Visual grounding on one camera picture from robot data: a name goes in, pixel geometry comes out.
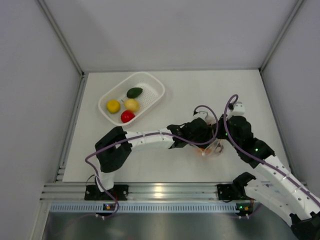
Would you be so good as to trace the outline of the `clear zip top bag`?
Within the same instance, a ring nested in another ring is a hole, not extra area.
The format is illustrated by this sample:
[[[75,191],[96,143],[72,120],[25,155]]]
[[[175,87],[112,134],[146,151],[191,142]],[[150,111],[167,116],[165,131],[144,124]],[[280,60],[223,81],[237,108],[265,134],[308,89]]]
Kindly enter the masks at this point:
[[[224,145],[222,140],[216,139],[213,143],[208,145],[206,148],[196,146],[195,150],[197,151],[197,149],[203,149],[205,151],[205,156],[202,156],[200,154],[201,157],[210,158],[210,157],[219,156],[224,150]]]

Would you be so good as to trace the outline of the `yellow fake pear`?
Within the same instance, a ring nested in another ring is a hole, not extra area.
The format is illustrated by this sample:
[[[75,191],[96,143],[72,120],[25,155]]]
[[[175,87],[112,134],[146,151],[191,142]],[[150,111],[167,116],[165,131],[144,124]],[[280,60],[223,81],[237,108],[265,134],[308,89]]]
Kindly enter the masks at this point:
[[[124,101],[124,107],[132,112],[138,112],[140,110],[140,104],[134,98],[128,98]]]

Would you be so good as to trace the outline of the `red yellow fake apple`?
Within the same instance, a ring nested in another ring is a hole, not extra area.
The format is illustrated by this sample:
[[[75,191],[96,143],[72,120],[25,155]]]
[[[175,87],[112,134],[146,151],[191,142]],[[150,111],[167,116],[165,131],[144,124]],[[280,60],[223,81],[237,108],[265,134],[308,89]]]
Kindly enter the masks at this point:
[[[128,123],[134,118],[135,118],[135,114],[130,110],[123,111],[120,116],[120,120],[122,123]]]

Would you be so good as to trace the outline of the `green fake avocado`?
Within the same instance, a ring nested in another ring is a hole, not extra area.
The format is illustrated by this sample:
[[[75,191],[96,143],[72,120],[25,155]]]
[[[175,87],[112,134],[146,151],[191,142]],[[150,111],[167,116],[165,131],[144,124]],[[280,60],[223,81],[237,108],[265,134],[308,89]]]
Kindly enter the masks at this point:
[[[140,87],[133,87],[133,88],[130,88],[127,93],[126,93],[126,96],[127,98],[129,99],[135,99],[137,98],[138,96],[140,96],[143,92],[143,89],[140,88]]]

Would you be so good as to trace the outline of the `yellow green fake lemon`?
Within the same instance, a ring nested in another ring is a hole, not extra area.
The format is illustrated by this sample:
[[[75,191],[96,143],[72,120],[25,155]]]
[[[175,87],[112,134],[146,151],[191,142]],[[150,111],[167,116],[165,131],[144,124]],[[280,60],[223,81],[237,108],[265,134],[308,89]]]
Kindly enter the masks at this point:
[[[120,111],[121,104],[117,100],[112,99],[112,100],[107,102],[106,108],[107,108],[109,113],[116,114],[116,113],[118,113]]]

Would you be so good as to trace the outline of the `orange fake fruit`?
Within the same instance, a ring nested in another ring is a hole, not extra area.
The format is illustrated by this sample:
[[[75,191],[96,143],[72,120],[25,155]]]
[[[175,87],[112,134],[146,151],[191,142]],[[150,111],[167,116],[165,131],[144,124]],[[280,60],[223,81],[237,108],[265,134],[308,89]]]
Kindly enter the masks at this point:
[[[196,150],[197,153],[201,154],[202,156],[205,156],[206,155],[206,152],[202,149],[202,148],[198,148]]]

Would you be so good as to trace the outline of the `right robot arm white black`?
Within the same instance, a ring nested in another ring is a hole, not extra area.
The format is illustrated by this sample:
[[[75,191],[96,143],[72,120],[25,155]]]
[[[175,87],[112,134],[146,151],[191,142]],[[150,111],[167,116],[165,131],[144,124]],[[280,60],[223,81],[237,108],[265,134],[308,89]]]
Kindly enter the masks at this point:
[[[299,240],[320,238],[320,199],[309,191],[262,140],[254,137],[251,124],[243,116],[227,117],[218,122],[218,138],[227,140],[242,161],[271,184],[267,186],[245,172],[235,180],[233,192],[260,202],[278,215]]]

